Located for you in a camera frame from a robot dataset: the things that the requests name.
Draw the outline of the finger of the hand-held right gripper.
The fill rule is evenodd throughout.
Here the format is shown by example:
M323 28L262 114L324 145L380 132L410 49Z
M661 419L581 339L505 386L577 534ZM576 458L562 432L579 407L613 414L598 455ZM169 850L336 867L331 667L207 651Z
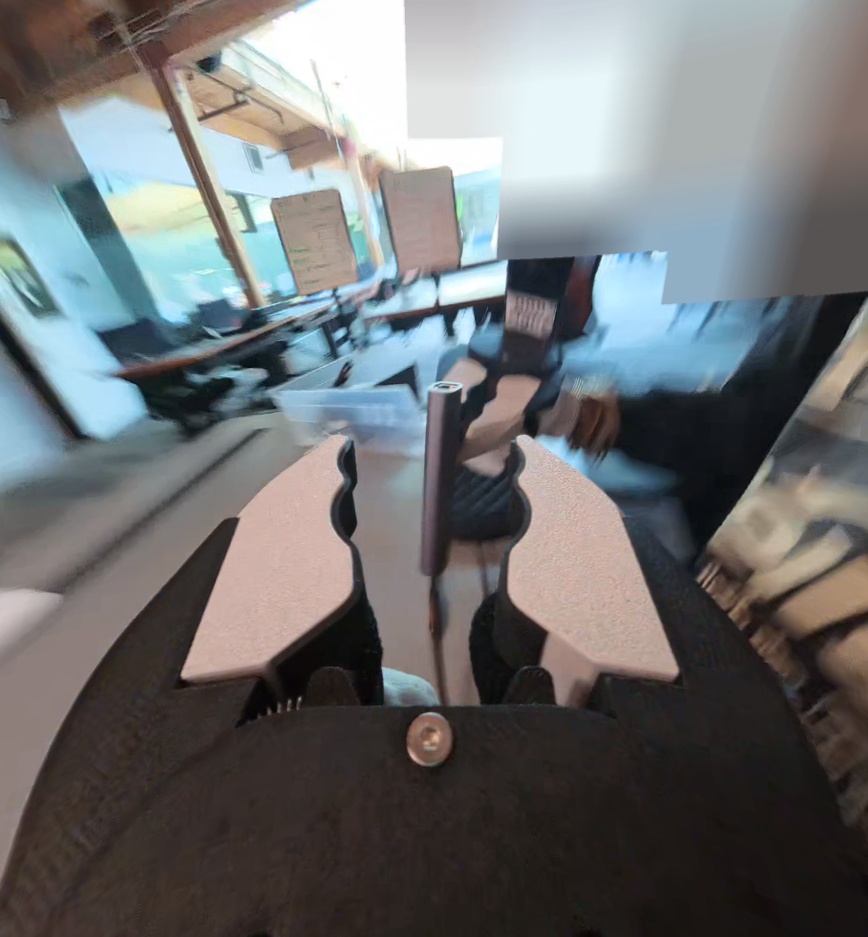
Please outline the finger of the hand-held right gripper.
M510 446L525 423L525 409L542 381L532 376L506 376L465 431L463 467L483 476L499 476L506 468Z
M488 374L484 366L467 357L458 357L441 364L441 382L460 387L460 411L483 411L489 391Z

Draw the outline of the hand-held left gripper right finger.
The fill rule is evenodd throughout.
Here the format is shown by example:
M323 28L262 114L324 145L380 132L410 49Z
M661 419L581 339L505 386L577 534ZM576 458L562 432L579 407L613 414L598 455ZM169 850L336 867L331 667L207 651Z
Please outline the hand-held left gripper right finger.
M501 561L498 653L585 707L603 677L672 685L679 664L620 510L541 443L510 449L517 527Z

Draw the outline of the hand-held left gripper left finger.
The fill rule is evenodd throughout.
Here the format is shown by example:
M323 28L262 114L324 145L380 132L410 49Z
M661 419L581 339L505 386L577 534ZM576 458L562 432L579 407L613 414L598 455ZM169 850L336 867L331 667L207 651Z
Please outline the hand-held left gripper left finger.
M180 672L188 685L259 677L351 610L363 570L352 542L354 443L330 436L240 511Z

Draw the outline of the clear plastic bin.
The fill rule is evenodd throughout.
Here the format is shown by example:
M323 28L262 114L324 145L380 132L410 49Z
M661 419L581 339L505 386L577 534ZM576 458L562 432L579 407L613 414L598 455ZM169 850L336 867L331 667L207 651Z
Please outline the clear plastic bin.
M359 448L418 458L426 413L413 356L335 360L267 391L292 438L306 448L341 435Z

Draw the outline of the person's right forearm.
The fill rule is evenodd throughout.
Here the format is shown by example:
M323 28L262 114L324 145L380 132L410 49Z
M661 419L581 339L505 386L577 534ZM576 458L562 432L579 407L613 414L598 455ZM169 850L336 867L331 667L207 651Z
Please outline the person's right forearm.
M674 474L694 553L744 494L868 298L781 297L780 311L719 389L621 397L615 447Z

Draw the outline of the person's right hand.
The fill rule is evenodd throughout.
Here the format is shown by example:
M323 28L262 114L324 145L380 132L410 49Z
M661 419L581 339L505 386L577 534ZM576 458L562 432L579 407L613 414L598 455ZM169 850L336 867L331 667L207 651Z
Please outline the person's right hand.
M568 448L601 461L615 446L620 429L618 399L609 381L568 375L555 404L545 410L538 435L564 439Z

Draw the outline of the black hex-patterned pouch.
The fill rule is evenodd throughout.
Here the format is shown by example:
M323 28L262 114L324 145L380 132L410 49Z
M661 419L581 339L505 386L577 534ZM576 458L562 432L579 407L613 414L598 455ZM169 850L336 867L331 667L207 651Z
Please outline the black hex-patterned pouch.
M513 470L485 475L460 466L454 478L450 508L451 539L482 543L510 538L521 526L521 509L513 488Z

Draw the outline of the whiteboard on stand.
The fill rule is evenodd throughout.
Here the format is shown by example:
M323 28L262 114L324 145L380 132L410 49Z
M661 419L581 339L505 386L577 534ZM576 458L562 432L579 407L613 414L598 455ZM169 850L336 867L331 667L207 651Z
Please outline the whiteboard on stand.
M458 270L463 241L451 169L382 170L379 182L398 274Z
M335 291L359 281L356 255L337 189L273 198L270 208L299 295Z

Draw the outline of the wooden office desk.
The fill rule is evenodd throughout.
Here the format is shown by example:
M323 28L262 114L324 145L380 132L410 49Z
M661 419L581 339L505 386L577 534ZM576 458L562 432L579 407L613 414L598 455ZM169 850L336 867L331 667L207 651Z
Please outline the wooden office desk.
M253 343L265 338L280 337L293 326L314 321L324 313L338 308L341 296L327 297L288 306L272 304L248 311L257 326L225 337L207 337L155 357L127 363L109 374L113 379L134 383L171 371L197 367L222 358L232 352L245 350Z

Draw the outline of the dark door poster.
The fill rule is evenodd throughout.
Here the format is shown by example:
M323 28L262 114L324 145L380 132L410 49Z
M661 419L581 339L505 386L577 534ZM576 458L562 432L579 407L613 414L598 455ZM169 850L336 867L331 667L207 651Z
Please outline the dark door poster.
M25 310L38 320L58 318L63 310L29 256L13 239L0 235L0 272Z

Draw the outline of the wooden post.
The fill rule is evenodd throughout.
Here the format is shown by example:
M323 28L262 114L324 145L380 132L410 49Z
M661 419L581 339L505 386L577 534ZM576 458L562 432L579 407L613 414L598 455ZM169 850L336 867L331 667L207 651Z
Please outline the wooden post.
M141 51L152 84L170 119L183 158L213 223L220 250L229 262L249 308L263 307L266 298L203 139L202 127L182 70L173 63L170 53L159 41L146 43Z

